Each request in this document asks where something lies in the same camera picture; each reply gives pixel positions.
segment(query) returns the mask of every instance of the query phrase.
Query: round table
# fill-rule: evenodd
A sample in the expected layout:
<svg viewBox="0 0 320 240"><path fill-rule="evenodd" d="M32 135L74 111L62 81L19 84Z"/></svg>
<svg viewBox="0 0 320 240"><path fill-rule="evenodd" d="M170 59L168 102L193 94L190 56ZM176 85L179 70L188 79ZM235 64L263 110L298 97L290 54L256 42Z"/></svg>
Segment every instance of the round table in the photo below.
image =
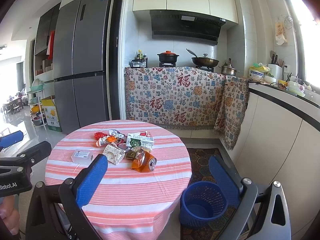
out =
<svg viewBox="0 0 320 240"><path fill-rule="evenodd" d="M80 128L53 148L45 170L46 184L61 184L66 178L76 177L86 166L72 162L74 150L90 150L97 156L105 147L96 147L94 133L109 129L117 129L125 135L149 131L155 140L152 155L157 158L156 168L140 173L131 169L132 161L126 158L118 165L108 163L106 174L83 211L103 239L157 239L191 177L191 162L185 145L164 128L130 120L106 121Z"/></svg>

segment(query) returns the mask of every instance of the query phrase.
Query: gray refrigerator door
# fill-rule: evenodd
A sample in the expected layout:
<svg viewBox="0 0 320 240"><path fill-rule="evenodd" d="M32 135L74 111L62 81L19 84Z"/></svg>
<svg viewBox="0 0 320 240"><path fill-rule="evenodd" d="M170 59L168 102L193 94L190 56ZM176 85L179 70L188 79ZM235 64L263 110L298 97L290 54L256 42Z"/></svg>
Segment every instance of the gray refrigerator door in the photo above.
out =
<svg viewBox="0 0 320 240"><path fill-rule="evenodd" d="M74 86L80 126L108 121L106 76L77 78Z"/></svg>
<svg viewBox="0 0 320 240"><path fill-rule="evenodd" d="M110 0L81 0L73 42L73 74L106 70Z"/></svg>
<svg viewBox="0 0 320 240"><path fill-rule="evenodd" d="M69 134L80 128L73 80L63 80L54 83L55 103L62 132Z"/></svg>
<svg viewBox="0 0 320 240"><path fill-rule="evenodd" d="M61 7L53 44L53 78L72 75L72 47L76 18L81 0Z"/></svg>

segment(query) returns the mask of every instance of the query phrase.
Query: yellow cardboard box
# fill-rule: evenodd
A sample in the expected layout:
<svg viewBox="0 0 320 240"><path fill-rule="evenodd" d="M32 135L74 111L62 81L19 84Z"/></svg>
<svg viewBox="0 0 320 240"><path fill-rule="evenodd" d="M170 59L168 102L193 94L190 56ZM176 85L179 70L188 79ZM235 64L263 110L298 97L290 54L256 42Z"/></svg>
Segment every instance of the yellow cardboard box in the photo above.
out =
<svg viewBox="0 0 320 240"><path fill-rule="evenodd" d="M61 132L62 129L59 123L57 107L54 101L54 96L49 96L41 100L49 129Z"/></svg>

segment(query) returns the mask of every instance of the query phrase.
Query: human hand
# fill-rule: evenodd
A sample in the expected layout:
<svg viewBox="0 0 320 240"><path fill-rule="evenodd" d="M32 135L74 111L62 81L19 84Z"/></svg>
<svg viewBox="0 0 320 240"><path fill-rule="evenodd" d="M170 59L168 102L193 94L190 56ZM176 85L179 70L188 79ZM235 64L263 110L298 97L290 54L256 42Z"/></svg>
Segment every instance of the human hand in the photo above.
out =
<svg viewBox="0 0 320 240"><path fill-rule="evenodd" d="M14 196L7 196L3 198L2 204L0 204L0 217L4 224L10 230L12 235L19 233L19 212L13 208Z"/></svg>

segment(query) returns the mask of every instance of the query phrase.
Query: range hood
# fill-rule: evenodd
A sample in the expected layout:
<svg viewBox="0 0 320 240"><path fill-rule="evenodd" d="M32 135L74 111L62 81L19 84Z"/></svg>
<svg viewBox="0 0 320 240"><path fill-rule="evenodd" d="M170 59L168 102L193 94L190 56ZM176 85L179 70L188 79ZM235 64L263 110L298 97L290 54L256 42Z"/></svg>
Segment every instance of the range hood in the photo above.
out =
<svg viewBox="0 0 320 240"><path fill-rule="evenodd" d="M178 39L218 44L225 19L177 10L150 10L153 39Z"/></svg>

